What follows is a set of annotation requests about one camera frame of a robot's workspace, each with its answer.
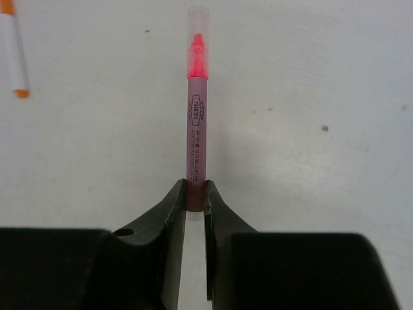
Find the pink highlighter pen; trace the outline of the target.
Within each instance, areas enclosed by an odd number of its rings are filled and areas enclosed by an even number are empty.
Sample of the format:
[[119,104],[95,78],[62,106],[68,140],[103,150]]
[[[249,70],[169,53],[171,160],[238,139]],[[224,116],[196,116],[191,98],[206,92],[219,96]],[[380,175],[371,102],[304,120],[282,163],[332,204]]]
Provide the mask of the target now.
[[186,209],[203,211],[207,158],[209,10],[188,9]]

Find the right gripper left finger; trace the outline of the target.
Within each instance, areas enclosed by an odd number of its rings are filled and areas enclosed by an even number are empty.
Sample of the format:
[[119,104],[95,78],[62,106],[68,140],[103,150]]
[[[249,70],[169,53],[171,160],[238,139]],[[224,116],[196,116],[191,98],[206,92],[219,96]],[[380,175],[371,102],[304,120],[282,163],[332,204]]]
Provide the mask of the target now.
[[163,309],[172,231],[186,183],[126,226],[1,229],[2,309]]

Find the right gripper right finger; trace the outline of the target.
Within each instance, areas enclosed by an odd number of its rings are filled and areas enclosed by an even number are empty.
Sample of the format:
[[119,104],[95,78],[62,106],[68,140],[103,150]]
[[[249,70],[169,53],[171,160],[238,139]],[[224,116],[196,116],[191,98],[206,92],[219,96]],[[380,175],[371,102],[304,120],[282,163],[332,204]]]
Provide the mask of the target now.
[[214,309],[398,309],[370,241],[347,232],[259,232],[205,186],[207,298]]

